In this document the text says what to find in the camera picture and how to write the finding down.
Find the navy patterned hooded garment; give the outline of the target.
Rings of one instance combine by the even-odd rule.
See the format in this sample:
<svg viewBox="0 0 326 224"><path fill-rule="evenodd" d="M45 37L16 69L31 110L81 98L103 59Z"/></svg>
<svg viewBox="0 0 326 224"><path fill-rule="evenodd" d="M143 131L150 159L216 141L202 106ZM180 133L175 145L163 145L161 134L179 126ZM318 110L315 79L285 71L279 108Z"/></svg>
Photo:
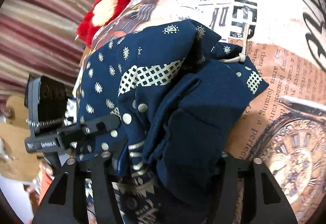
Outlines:
<svg viewBox="0 0 326 224"><path fill-rule="evenodd" d="M95 50L78 122L116 115L95 151L125 140L114 192L125 223L203 223L229 132L268 87L241 46L194 20L148 27Z"/></svg>

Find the brown cardboard sheet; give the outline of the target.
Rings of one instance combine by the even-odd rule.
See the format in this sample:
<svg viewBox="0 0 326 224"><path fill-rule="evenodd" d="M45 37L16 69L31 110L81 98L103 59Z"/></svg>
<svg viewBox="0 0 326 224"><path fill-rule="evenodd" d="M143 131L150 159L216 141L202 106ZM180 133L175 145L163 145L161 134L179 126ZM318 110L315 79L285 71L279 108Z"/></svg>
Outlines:
<svg viewBox="0 0 326 224"><path fill-rule="evenodd" d="M38 158L42 155L27 153L25 149L24 140L30 136L30 130L24 97L10 96L6 107L13 117L1 121L1 176L28 183L39 173Z"/></svg>

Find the striped red gold curtain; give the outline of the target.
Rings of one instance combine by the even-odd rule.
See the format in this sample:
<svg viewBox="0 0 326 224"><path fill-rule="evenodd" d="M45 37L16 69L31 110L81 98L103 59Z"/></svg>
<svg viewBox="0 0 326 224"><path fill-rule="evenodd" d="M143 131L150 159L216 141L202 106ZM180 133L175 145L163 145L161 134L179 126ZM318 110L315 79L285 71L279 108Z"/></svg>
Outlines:
<svg viewBox="0 0 326 224"><path fill-rule="evenodd" d="M85 46L76 30L93 0L5 0L1 6L1 106L24 95L29 75L75 85Z"/></svg>

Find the red plush toy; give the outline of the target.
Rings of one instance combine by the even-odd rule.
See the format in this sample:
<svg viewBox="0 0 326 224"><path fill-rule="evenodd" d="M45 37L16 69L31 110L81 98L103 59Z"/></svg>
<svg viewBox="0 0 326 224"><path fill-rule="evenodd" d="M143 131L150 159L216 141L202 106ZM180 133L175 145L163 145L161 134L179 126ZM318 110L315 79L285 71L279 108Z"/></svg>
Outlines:
<svg viewBox="0 0 326 224"><path fill-rule="evenodd" d="M97 31L116 19L131 0L96 0L79 24L76 34L88 47Z"/></svg>

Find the newspaper print bed quilt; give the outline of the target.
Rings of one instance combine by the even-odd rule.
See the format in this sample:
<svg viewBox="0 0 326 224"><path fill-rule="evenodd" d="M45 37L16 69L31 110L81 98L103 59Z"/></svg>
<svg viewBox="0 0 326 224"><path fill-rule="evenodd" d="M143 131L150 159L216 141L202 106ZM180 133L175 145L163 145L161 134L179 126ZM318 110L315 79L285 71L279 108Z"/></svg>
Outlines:
<svg viewBox="0 0 326 224"><path fill-rule="evenodd" d="M229 132L223 152L240 160L262 159L297 223L310 223L325 200L325 0L131 0L95 34L83 70L88 57L108 42L183 20L241 46L233 62L249 57L268 83ZM90 149L78 144L78 160L121 145L119 160L126 145L121 140L96 152L95 140Z"/></svg>

